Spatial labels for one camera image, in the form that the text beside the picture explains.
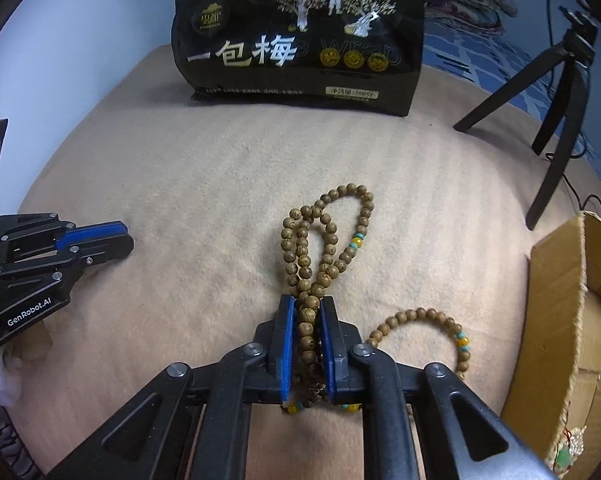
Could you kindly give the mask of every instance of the black tripod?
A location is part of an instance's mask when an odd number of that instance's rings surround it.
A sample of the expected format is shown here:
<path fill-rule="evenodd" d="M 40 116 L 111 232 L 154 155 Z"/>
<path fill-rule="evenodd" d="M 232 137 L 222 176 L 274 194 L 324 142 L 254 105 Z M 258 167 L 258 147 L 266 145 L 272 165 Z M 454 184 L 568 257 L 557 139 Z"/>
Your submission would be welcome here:
<path fill-rule="evenodd" d="M 589 97 L 589 67 L 594 60 L 594 41 L 596 41 L 596 25 L 580 11 L 572 12 L 559 7 L 563 15 L 572 24 L 563 40 L 543 51 L 528 66 L 517 73 L 495 93 L 485 99 L 469 114 L 454 124 L 459 132 L 466 132 L 474 124 L 487 117 L 511 98 L 532 85 L 544 74 L 560 63 L 565 62 L 556 95 L 541 125 L 532 149 L 540 155 L 552 134 L 565 117 L 565 123 L 554 158 L 549 170 L 530 206 L 525 223 L 533 230 L 545 211 L 549 199 L 554 194 L 561 180 L 567 162 L 577 141 Z"/>

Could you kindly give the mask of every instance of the black device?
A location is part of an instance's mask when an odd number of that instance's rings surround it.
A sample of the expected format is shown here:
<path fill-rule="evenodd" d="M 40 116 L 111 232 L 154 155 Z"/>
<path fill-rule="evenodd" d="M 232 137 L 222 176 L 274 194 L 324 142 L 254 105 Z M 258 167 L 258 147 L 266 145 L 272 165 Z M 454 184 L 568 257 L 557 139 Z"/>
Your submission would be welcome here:
<path fill-rule="evenodd" d="M 556 478 L 449 368 L 397 364 L 361 343 L 358 329 L 338 319 L 331 297 L 321 300 L 320 312 L 329 399 L 363 405 L 366 480 L 418 479 L 406 403 L 429 479 Z M 252 342 L 218 363 L 193 370 L 169 365 L 48 480 L 245 478 L 252 404 L 278 404 L 289 392 L 293 316 L 294 299 L 282 296 L 275 319 L 258 325 Z"/>
<path fill-rule="evenodd" d="M 559 8 L 571 23 L 563 40 L 540 53 L 510 81 L 454 124 L 454 128 L 459 132 L 467 132 L 474 124 L 483 120 L 560 63 L 564 63 L 554 99 L 552 99 L 545 120 L 532 143 L 534 153 L 540 155 L 559 126 L 561 119 L 565 117 L 556 152 L 549 164 L 541 188 L 525 217 L 525 223 L 529 230 L 536 227 L 561 181 L 581 131 L 589 98 L 589 69 L 594 60 L 594 41 L 596 41 L 597 28 L 583 12 L 579 10 L 574 12 L 565 7 Z"/>
<path fill-rule="evenodd" d="M 7 119 L 0 120 L 0 152 Z M 56 213 L 0 216 L 0 346 L 70 301 L 85 267 L 125 258 L 122 222 L 77 227 Z"/>

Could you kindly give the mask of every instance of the gold circular badge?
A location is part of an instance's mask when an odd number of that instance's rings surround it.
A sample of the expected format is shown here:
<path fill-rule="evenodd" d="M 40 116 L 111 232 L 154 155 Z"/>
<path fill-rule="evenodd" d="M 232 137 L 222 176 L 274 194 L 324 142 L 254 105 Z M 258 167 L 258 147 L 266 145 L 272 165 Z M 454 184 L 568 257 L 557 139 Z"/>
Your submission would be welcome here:
<path fill-rule="evenodd" d="M 343 56 L 343 61 L 349 68 L 360 68 L 363 66 L 365 58 L 357 50 L 348 50 Z"/>
<path fill-rule="evenodd" d="M 379 54 L 377 52 L 369 57 L 367 64 L 374 72 L 383 72 L 387 70 L 387 67 L 389 66 L 389 59 L 387 59 L 385 54 Z"/>
<path fill-rule="evenodd" d="M 336 66 L 340 61 L 340 53 L 333 47 L 328 46 L 321 52 L 321 63 L 325 66 Z"/>

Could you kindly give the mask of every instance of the wooden bead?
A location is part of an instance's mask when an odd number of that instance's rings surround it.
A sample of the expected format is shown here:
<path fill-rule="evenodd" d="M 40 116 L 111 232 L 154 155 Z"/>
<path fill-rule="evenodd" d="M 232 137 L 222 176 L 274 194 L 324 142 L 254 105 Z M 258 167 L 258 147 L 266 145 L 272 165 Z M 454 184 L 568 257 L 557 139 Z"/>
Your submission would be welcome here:
<path fill-rule="evenodd" d="M 318 283 L 314 283 L 311 286 L 311 295 L 316 296 L 319 299 L 322 298 L 323 296 L 325 296 L 325 287 L 319 285 Z"/>
<path fill-rule="evenodd" d="M 311 323 L 303 322 L 298 324 L 296 331 L 300 337 L 306 337 L 314 333 L 314 327 L 311 325 Z"/>
<path fill-rule="evenodd" d="M 298 257 L 298 266 L 299 267 L 311 266 L 311 258 L 307 254 L 303 254 L 303 256 L 299 256 Z"/>
<path fill-rule="evenodd" d="M 316 296 L 309 296 L 307 300 L 305 300 L 305 306 L 307 308 L 311 308 L 312 310 L 316 310 L 319 306 L 321 306 L 321 300 Z"/>
<path fill-rule="evenodd" d="M 296 245 L 294 244 L 294 240 L 291 238 L 285 238 L 285 240 L 280 241 L 280 248 L 283 251 L 291 251 L 296 248 Z"/>
<path fill-rule="evenodd" d="M 311 365 L 316 360 L 316 352 L 313 350 L 306 350 L 300 354 L 300 359 L 303 361 L 303 364 Z"/>
<path fill-rule="evenodd" d="M 320 286 L 324 286 L 325 288 L 327 288 L 329 285 L 332 284 L 332 279 L 325 274 L 325 272 L 321 272 L 319 273 L 319 275 L 316 276 L 316 283 L 318 283 Z"/>
<path fill-rule="evenodd" d="M 305 278 L 303 280 L 298 280 L 297 286 L 299 291 L 304 292 L 311 288 L 311 282 L 307 278 Z"/>
<path fill-rule="evenodd" d="M 301 350 L 313 350 L 316 348 L 316 341 L 311 335 L 306 335 L 305 337 L 301 337 L 298 342 L 298 346 Z"/>
<path fill-rule="evenodd" d="M 305 323 L 314 324 L 314 321 L 316 320 L 316 312 L 314 312 L 314 310 L 311 308 L 304 308 L 302 311 L 300 311 L 300 320 Z"/>
<path fill-rule="evenodd" d="M 327 267 L 325 274 L 327 274 L 332 280 L 335 280 L 338 277 L 338 269 L 335 266 L 330 265 Z"/>

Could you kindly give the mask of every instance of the tripod leg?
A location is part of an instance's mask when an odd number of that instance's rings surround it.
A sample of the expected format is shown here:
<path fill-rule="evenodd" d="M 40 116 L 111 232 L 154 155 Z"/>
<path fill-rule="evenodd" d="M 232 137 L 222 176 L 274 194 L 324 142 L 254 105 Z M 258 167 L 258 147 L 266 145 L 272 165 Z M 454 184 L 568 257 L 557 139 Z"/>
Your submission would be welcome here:
<path fill-rule="evenodd" d="M 454 124 L 454 129 L 459 132 L 466 132 L 474 124 L 525 90 L 545 73 L 548 73 L 552 68 L 564 61 L 566 57 L 567 51 L 560 43 L 543 51 L 528 66 Z"/>
<path fill-rule="evenodd" d="M 567 104 L 569 103 L 569 95 L 571 93 L 572 82 L 574 81 L 574 60 L 568 59 L 565 62 L 563 73 L 561 74 L 561 80 L 559 86 L 556 89 L 556 95 L 549 106 L 547 115 L 543 120 L 543 124 L 539 129 L 536 138 L 532 143 L 532 149 L 536 155 L 540 155 L 543 148 L 547 145 L 551 136 L 559 126 L 565 111 L 567 110 Z"/>
<path fill-rule="evenodd" d="M 561 132 L 559 145 L 556 148 L 554 158 L 549 164 L 549 169 L 541 184 L 541 188 L 536 194 L 536 198 L 534 199 L 534 202 L 532 202 L 530 210 L 525 217 L 525 223 L 530 231 L 536 227 L 539 218 L 543 214 L 543 211 L 545 211 L 549 199 L 554 194 L 556 186 L 558 186 L 559 181 L 563 176 L 563 172 L 569 161 L 569 156 L 577 141 L 581 124 L 583 123 L 588 97 L 589 69 L 577 62 L 574 64 L 574 81 L 572 83 L 571 96 L 569 98 L 569 104 L 567 105 L 567 116 L 565 117 L 565 125 Z"/>

